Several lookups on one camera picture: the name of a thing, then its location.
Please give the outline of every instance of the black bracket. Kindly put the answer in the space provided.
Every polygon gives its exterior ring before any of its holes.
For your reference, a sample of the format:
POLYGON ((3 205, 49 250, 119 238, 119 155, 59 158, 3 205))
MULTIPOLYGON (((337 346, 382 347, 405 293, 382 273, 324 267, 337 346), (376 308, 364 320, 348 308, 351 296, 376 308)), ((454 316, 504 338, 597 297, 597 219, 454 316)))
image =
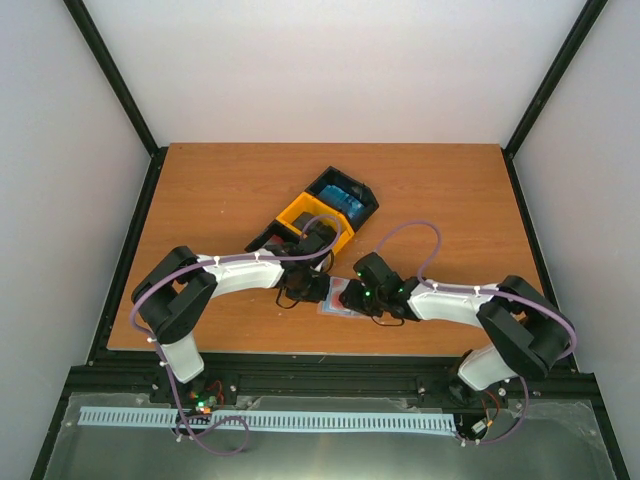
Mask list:
MULTIPOLYGON (((524 279, 510 275, 498 288, 546 307, 571 325, 551 302, 524 279)), ((502 297, 495 296, 482 304, 477 317, 504 362, 527 380, 544 380, 569 344, 568 332, 555 320, 502 297), (519 322, 513 317, 514 314, 524 314, 525 318, 519 322)))
MULTIPOLYGON (((189 248, 174 248, 135 288, 131 299, 135 303, 163 278, 197 261, 189 248)), ((215 275, 201 269, 178 277, 177 282, 186 284, 180 293, 168 283, 140 307, 140 316, 161 344, 175 343, 193 330, 217 286, 215 275)))

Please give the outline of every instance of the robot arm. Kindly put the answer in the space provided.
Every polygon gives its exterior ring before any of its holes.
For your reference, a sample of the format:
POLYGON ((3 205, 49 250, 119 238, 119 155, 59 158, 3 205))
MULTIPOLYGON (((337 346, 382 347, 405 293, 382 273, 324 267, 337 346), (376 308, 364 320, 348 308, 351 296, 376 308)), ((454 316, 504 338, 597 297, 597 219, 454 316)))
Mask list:
POLYGON ((455 372, 462 383, 450 385, 460 402, 472 391, 515 376, 543 380, 569 345, 569 333, 556 320, 504 298, 542 306, 571 325, 520 277, 484 286, 421 283, 416 277, 403 281, 375 252, 356 262, 354 270, 359 279, 351 280, 340 296, 347 308, 369 316, 388 312, 405 320, 448 320, 485 330, 492 343, 465 354, 455 372))

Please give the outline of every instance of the red wire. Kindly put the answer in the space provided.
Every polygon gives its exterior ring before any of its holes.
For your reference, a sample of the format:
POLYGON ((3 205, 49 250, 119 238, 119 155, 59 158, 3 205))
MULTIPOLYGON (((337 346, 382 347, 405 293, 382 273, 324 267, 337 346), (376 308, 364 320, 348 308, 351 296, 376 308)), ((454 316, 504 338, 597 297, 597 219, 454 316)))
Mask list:
POLYGON ((500 413, 500 402, 498 402, 498 399, 496 398, 496 396, 493 393, 491 393, 489 390, 485 390, 484 393, 489 395, 493 400, 493 403, 496 404, 496 414, 493 416, 493 419, 495 420, 495 418, 498 416, 498 413, 500 413))

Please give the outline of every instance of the small card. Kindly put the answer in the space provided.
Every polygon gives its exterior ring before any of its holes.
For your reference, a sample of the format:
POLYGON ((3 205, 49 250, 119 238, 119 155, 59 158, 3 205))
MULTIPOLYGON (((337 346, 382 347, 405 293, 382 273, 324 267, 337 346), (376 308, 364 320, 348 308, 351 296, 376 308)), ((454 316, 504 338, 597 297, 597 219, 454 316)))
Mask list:
POLYGON ((358 312, 345 308, 344 305, 340 303, 340 294, 344 292, 348 284, 348 278, 331 277, 329 294, 327 295, 327 299, 318 305, 318 313, 325 315, 340 315, 342 317, 366 318, 358 312))

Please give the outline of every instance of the white wall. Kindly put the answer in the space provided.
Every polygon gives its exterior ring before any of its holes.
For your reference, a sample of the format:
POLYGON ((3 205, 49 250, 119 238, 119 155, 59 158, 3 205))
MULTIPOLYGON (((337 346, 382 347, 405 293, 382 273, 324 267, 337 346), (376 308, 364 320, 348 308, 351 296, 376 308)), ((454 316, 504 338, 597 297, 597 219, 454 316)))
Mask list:
POLYGON ((87 1, 164 144, 505 144, 583 4, 87 1))
POLYGON ((28 478, 86 360, 148 156, 62 1, 0 17, 2 478, 28 478))
POLYGON ((609 2, 516 157, 577 360, 640 478, 640 2, 609 2))

